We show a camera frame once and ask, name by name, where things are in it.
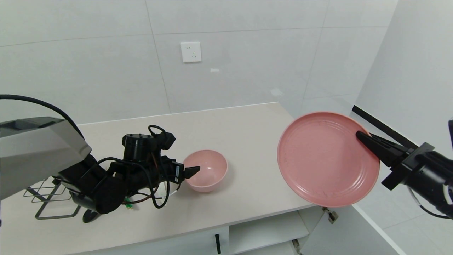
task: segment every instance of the electrical outlet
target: electrical outlet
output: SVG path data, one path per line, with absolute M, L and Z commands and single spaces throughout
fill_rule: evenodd
M 183 62 L 200 62 L 201 61 L 201 46 L 200 42 L 181 43 L 181 53 L 183 54 Z

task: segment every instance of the green connector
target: green connector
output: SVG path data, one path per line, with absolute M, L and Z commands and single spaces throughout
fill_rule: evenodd
M 130 202 L 129 198 L 126 197 L 126 198 L 124 199 L 124 202 L 128 202 L 128 203 L 129 203 L 129 202 Z M 125 206 L 126 206 L 127 209 L 132 209 L 132 205 L 125 205 Z

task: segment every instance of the metal hinge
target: metal hinge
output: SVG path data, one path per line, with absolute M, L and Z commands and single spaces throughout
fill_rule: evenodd
M 329 214 L 329 222 L 334 223 L 338 219 L 338 214 L 334 211 L 330 211 L 329 208 L 323 207 L 323 211 Z
M 298 255 L 303 255 L 302 252 L 300 252 L 300 244 L 299 244 L 299 241 L 297 239 L 294 239 L 292 240 L 293 242 L 293 246 L 294 246 L 294 249 L 296 250 L 296 253 Z

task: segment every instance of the wire rack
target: wire rack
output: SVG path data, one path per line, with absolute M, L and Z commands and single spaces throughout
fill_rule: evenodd
M 67 201 L 72 198 L 72 194 L 65 186 L 61 184 L 53 184 L 48 178 L 34 184 L 32 187 L 27 187 L 23 194 L 24 197 L 33 197 L 32 203 L 42 203 L 38 212 L 34 216 L 37 220 L 51 220 L 71 218 L 77 215 L 80 206 L 77 206 L 72 214 L 56 215 L 56 216 L 41 216 L 42 212 L 50 202 Z

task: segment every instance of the cabinet door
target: cabinet door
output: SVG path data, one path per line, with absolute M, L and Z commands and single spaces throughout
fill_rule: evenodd
M 332 211 L 338 214 L 337 220 L 331 224 L 325 213 L 302 246 L 302 254 L 405 255 L 357 205 Z
M 91 255 L 229 255 L 228 226 L 162 241 L 127 245 Z

